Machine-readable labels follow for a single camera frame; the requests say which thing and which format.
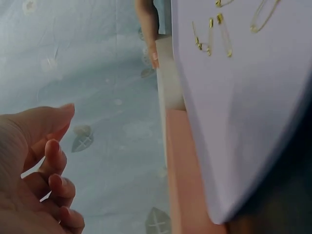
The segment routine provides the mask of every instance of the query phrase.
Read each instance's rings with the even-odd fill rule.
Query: patterned fabric
[[[151,210],[169,230],[156,74],[133,1],[0,0],[0,32],[0,114],[76,105],[61,145],[84,233],[146,234]]]

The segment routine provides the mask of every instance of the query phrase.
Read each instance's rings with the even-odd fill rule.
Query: skin
[[[0,115],[0,233],[82,233],[84,219],[70,209],[75,186],[61,176],[67,160],[59,141],[74,113],[69,104]],[[42,158],[36,172],[21,178]]]
[[[158,11],[153,0],[135,0],[136,14],[141,23],[144,40],[154,69],[159,68],[156,40],[159,30]]]

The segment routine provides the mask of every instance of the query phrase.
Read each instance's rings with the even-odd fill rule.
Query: fingernail
[[[62,186],[65,186],[65,185],[67,184],[66,179],[64,179],[63,177],[61,177],[61,180],[62,180]]]
[[[152,56],[153,56],[153,59],[154,59],[154,60],[157,60],[157,59],[158,59],[157,53],[153,53]]]
[[[61,148],[61,146],[58,144],[58,153],[59,154],[62,154],[63,153],[63,150],[62,150],[62,148]]]
[[[62,110],[71,110],[73,107],[74,107],[73,103],[68,103],[66,105],[61,106],[60,109],[62,109]]]
[[[63,206],[65,209],[66,209],[66,211],[67,211],[67,214],[68,215],[71,215],[72,214],[72,211],[71,211],[71,209],[69,209],[68,207],[66,207],[66,206]]]

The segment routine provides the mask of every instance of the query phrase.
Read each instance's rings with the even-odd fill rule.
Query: safety pin
[[[199,50],[202,50],[203,49],[203,44],[199,42],[199,38],[196,34],[196,30],[195,30],[195,24],[194,22],[192,21],[192,27],[193,27],[193,33],[194,33],[194,36],[195,36],[195,43],[197,45],[197,47],[199,48]]]
[[[232,57],[232,44],[231,44],[229,32],[228,32],[228,29],[226,27],[222,13],[219,13],[216,16],[216,19],[218,20],[218,24],[220,26],[221,36],[222,36],[223,44],[225,47],[225,51],[227,53],[227,56],[230,58],[230,57]]]
[[[264,21],[264,23],[261,25],[261,27],[257,28],[257,25],[256,25],[256,21],[257,21],[257,18],[264,6],[264,4],[267,2],[267,0],[262,0],[260,6],[258,7],[257,11],[255,12],[254,16],[253,16],[253,19],[252,19],[252,22],[250,24],[250,31],[252,33],[258,33],[262,28],[264,28],[264,26],[268,23],[269,19],[271,18],[271,16],[273,15],[278,3],[280,2],[280,0],[275,0],[275,4],[269,14],[269,16],[266,18],[266,20]]]
[[[213,28],[214,28],[214,18],[209,19],[209,31],[208,31],[208,45],[207,45],[207,54],[211,56],[212,47],[213,47]]]
[[[234,0],[229,0],[227,3],[222,4],[222,3],[221,3],[221,0],[217,0],[217,1],[215,1],[215,6],[221,8],[221,7],[223,7],[223,6],[226,6],[226,5],[230,4],[230,3],[233,2],[233,1],[234,1]]]

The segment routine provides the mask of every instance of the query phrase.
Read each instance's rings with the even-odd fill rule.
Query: finger
[[[80,213],[67,207],[61,207],[59,210],[60,225],[72,234],[81,234],[84,227],[84,219]]]
[[[45,199],[41,202],[45,211],[50,214],[57,222],[60,222],[59,206],[53,200]]]
[[[7,118],[22,133],[28,146],[31,146],[46,135],[64,128],[74,113],[74,105],[67,104],[60,108],[38,107],[8,115]]]
[[[49,186],[52,191],[49,196],[50,200],[59,207],[70,207],[72,205],[76,195],[76,188],[73,182],[67,178],[54,174],[49,178]]]
[[[66,167],[67,158],[61,149],[59,142],[50,140],[45,145],[45,159],[38,172],[41,173],[45,181],[53,174],[61,175]]]
[[[50,191],[49,177],[53,174],[61,175],[66,166],[66,155],[60,149],[56,140],[50,140],[46,144],[46,158],[37,172],[31,173],[23,180],[30,191],[41,200]]]
[[[48,134],[45,138],[29,147],[29,152],[24,163],[23,173],[33,168],[44,157],[45,145],[47,141],[55,139],[56,141],[62,140],[63,136],[67,132],[70,124],[67,124],[64,128],[56,133]]]
[[[153,68],[154,69],[159,68],[158,54],[157,54],[157,48],[156,48],[155,42],[149,45],[148,51],[149,51],[149,57],[150,57]]]

